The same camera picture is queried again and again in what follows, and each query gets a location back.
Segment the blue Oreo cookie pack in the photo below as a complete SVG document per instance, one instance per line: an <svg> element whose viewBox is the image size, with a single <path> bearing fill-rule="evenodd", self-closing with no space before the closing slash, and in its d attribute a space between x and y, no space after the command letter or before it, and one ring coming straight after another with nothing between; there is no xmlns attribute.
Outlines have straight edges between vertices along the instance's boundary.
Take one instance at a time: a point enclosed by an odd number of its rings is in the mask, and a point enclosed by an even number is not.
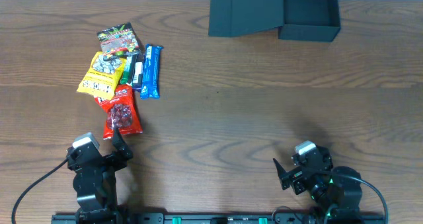
<svg viewBox="0 0 423 224"><path fill-rule="evenodd" d="M162 46L146 45L141 82L141 99L159 98L158 77Z"/></svg>

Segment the green snack bar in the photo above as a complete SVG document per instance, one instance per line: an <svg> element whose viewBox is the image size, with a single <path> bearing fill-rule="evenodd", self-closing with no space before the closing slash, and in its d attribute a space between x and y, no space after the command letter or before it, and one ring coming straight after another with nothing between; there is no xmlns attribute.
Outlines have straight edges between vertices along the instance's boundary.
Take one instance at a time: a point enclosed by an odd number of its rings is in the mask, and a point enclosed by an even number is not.
<svg viewBox="0 0 423 224"><path fill-rule="evenodd" d="M120 84L128 84L131 85L132 83L132 79L134 76L134 71L135 71L135 64L137 62L137 54L128 56L126 58L126 64L124 67L124 72L122 74L122 77L120 79Z"/></svg>

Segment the Haribo gummy candy bag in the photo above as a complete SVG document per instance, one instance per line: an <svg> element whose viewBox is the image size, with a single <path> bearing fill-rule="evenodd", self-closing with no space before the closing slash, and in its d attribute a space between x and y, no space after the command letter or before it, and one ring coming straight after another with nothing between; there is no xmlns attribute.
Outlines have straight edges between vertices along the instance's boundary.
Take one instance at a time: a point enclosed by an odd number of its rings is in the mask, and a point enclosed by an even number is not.
<svg viewBox="0 0 423 224"><path fill-rule="evenodd" d="M141 52L130 22L97 32L104 60L128 57Z"/></svg>

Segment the dark green box with lid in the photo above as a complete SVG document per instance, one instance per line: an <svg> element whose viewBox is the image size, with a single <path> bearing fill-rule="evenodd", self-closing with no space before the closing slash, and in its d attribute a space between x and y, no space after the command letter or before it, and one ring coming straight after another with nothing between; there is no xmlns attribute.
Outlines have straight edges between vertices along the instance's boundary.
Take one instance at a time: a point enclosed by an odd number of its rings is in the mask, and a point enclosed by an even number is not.
<svg viewBox="0 0 423 224"><path fill-rule="evenodd" d="M338 0L210 0L209 36L275 28L281 40L331 42L341 29Z"/></svg>

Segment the dark blue snack bar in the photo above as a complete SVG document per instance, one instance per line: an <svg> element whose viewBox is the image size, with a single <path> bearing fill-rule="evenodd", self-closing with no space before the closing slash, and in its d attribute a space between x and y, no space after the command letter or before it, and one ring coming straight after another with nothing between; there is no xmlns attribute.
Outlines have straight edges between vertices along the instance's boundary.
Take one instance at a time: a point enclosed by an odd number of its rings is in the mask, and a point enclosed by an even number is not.
<svg viewBox="0 0 423 224"><path fill-rule="evenodd" d="M134 74L132 78L132 88L135 91L140 91L143 79L143 63L145 60L144 54L138 54L134 65Z"/></svg>

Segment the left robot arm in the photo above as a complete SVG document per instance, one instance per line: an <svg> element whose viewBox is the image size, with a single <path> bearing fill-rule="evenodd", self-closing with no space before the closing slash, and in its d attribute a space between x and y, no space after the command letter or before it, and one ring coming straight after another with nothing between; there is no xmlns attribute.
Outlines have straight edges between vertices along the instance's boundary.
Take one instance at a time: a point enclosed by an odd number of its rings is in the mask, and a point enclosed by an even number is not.
<svg viewBox="0 0 423 224"><path fill-rule="evenodd" d="M101 155L99 143L89 132L75 139L67 150L67 167L75 172L73 188L80 208L77 223L127 223L128 211L118 205L116 172L126 168L132 150L119 129L113 129L115 151Z"/></svg>

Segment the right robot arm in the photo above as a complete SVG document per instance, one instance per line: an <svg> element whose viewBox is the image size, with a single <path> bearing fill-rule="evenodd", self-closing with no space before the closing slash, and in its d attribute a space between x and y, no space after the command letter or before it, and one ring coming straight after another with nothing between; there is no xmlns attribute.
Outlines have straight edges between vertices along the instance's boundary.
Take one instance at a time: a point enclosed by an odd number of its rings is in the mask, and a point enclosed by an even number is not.
<svg viewBox="0 0 423 224"><path fill-rule="evenodd" d="M363 223L360 202L363 195L361 174L350 167L335 167L326 147L306 141L291 156L295 168L286 171L274 159L283 190L296 195L307 192L316 203L309 214L295 216L302 223Z"/></svg>

